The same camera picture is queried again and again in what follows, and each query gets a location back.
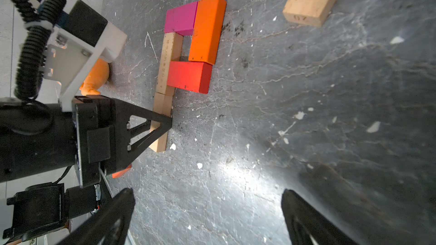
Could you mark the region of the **orange plush toy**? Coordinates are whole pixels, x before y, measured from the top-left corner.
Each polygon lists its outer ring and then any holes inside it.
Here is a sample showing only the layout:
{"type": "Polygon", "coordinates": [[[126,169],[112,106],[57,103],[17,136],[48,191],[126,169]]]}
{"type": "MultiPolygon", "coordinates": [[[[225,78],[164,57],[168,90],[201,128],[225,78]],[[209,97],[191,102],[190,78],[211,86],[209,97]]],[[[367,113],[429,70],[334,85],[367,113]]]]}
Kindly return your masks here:
{"type": "Polygon", "coordinates": [[[98,91],[102,87],[110,75],[109,63],[98,59],[94,67],[86,77],[85,81],[81,85],[80,92],[83,96],[88,95],[100,95],[101,92],[98,91]]]}

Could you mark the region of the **magenta block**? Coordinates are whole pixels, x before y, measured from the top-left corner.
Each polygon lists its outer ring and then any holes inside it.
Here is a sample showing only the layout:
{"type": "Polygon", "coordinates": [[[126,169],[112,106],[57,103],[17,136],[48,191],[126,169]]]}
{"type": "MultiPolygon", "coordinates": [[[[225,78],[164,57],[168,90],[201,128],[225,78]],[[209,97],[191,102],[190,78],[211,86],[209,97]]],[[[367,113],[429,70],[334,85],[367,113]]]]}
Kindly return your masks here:
{"type": "Polygon", "coordinates": [[[168,10],[164,33],[176,32],[182,36],[192,36],[197,8],[198,1],[168,10]]]}

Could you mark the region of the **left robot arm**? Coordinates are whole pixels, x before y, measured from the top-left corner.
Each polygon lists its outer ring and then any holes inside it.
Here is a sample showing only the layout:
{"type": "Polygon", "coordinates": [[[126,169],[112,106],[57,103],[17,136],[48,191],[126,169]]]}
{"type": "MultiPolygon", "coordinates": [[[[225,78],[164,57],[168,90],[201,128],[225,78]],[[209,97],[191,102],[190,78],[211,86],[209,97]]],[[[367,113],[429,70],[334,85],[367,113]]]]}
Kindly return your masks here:
{"type": "Polygon", "coordinates": [[[35,100],[1,99],[1,182],[59,168],[76,169],[79,185],[61,181],[26,188],[8,198],[8,242],[61,229],[99,207],[102,175],[126,169],[172,126],[170,117],[100,95],[77,96],[72,110],[35,100]]]}

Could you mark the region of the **orange block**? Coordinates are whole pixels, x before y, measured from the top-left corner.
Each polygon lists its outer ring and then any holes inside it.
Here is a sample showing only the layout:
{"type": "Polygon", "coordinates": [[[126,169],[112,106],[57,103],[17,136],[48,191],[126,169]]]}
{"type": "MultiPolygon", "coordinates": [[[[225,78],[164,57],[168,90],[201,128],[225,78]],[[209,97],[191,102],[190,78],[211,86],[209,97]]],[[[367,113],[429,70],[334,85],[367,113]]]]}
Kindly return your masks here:
{"type": "Polygon", "coordinates": [[[225,0],[200,0],[188,60],[214,65],[223,26],[225,0]]]}
{"type": "Polygon", "coordinates": [[[130,169],[132,168],[132,165],[129,165],[126,169],[118,171],[116,173],[112,174],[112,178],[116,179],[116,178],[120,178],[122,177],[126,172],[128,172],[130,169]]]}

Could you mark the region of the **red block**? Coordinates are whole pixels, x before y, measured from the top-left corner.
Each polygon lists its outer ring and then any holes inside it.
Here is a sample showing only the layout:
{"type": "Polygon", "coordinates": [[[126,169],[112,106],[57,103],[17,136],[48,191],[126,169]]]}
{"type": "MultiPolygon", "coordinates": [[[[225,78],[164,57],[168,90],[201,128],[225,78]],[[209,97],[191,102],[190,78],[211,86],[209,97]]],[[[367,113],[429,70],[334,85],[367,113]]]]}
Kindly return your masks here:
{"type": "Polygon", "coordinates": [[[205,62],[172,61],[167,85],[195,93],[208,94],[212,67],[205,62]]]}

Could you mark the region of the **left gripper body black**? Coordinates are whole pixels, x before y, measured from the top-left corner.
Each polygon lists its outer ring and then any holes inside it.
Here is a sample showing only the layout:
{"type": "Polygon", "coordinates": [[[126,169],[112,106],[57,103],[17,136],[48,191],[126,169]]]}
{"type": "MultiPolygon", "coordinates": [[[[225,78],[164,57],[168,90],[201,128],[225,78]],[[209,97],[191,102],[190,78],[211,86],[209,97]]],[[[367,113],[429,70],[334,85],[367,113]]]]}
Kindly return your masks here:
{"type": "Polygon", "coordinates": [[[73,166],[80,186],[97,184],[131,164],[130,118],[131,104],[100,96],[76,98],[71,112],[2,102],[1,182],[73,166]]]}

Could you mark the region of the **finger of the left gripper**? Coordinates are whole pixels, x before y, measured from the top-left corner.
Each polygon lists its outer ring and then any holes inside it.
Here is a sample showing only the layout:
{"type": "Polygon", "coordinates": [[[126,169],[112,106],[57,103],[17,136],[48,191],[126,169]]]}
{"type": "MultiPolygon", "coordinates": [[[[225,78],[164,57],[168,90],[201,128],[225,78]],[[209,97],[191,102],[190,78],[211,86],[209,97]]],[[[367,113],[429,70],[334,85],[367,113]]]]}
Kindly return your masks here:
{"type": "Polygon", "coordinates": [[[171,127],[170,117],[117,99],[115,101],[115,171],[126,169],[171,127]],[[127,124],[131,116],[146,121],[128,128],[127,124]]]}

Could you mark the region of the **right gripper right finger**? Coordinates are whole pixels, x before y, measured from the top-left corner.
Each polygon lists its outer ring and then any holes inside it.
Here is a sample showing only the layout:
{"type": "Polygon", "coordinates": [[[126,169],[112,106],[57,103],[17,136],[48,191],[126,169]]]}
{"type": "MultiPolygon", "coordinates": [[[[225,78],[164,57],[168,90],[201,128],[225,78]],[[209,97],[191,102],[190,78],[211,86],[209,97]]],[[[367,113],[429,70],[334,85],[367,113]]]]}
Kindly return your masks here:
{"type": "Polygon", "coordinates": [[[356,244],[293,190],[284,190],[281,208],[293,245],[356,244]]]}

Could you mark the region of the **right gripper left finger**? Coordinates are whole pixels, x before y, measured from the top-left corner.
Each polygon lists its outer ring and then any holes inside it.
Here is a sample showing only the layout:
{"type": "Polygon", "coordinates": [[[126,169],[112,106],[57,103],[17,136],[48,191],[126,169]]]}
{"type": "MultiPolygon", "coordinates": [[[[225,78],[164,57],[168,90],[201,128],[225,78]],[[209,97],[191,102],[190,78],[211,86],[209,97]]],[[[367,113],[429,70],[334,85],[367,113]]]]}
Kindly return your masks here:
{"type": "Polygon", "coordinates": [[[132,188],[125,188],[59,244],[123,245],[126,242],[134,207],[134,191],[132,188]]]}

